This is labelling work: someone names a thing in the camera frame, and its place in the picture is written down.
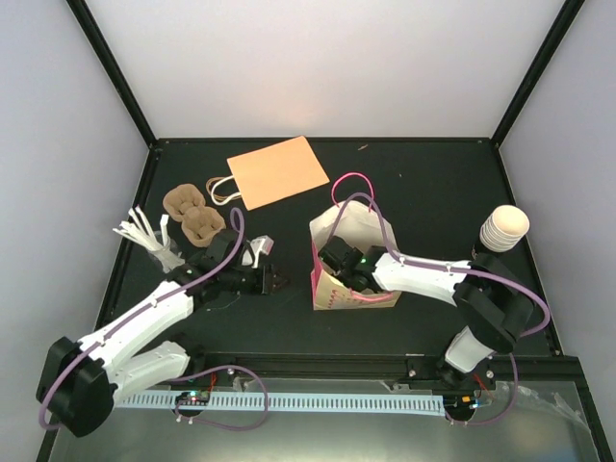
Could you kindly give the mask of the cream cakes paper bag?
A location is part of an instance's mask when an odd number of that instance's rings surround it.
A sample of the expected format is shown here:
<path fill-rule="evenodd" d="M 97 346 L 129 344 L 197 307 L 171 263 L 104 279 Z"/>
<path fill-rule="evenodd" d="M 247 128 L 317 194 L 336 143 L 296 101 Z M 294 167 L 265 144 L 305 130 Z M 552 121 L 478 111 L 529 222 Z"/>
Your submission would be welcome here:
<path fill-rule="evenodd" d="M 388 221 L 379 222 L 371 206 L 352 200 L 343 212 L 342 203 L 333 205 L 309 223 L 314 268 L 311 272 L 313 307 L 319 311 L 390 308 L 396 305 L 399 292 L 375 294 L 371 291 L 355 292 L 343 285 L 334 275 L 334 270 L 322 262 L 318 252 L 330 236 L 343 239 L 362 251 L 372 245 L 383 245 L 388 240 L 397 247 L 396 237 Z"/>

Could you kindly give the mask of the brown pulp cup carriers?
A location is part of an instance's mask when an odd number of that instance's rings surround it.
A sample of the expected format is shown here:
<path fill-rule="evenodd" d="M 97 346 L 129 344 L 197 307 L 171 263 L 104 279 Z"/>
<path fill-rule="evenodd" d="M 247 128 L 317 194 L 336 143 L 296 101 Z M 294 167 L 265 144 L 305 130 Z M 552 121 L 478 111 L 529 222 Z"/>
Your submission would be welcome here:
<path fill-rule="evenodd" d="M 193 184 L 182 184 L 163 198 L 167 214 L 180 223 L 181 230 L 195 247 L 208 247 L 214 237 L 226 228 L 225 220 L 214 208 L 206 205 L 201 191 Z"/>

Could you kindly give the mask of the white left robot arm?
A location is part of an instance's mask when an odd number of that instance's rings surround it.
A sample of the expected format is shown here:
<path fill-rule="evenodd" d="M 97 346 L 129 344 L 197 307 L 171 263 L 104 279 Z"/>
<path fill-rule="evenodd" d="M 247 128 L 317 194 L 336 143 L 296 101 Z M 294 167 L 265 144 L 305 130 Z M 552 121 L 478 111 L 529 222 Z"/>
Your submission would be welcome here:
<path fill-rule="evenodd" d="M 142 302 L 99 330 L 57 340 L 43 364 L 36 398 L 76 437 L 91 434 L 126 398 L 160 382 L 199 382 L 207 362 L 198 346 L 178 335 L 147 350 L 165 330 L 222 293 L 270 295 L 286 278 L 265 258 L 273 240 L 245 241 L 233 229 L 172 266 Z"/>

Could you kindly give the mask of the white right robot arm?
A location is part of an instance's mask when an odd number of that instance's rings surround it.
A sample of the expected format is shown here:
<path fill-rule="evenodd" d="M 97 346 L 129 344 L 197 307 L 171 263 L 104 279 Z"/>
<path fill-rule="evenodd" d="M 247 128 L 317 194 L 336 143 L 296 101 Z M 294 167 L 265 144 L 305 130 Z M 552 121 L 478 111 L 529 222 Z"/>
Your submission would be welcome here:
<path fill-rule="evenodd" d="M 317 251 L 348 301 L 390 302 L 399 293 L 440 300 L 458 309 L 466 325 L 435 364 L 447 389 L 461 387 L 476 366 L 494 353 L 511 353 L 526 330 L 535 304 L 509 269 L 480 253 L 472 261 L 447 263 L 401 255 L 384 245 L 365 251 L 340 237 Z"/>

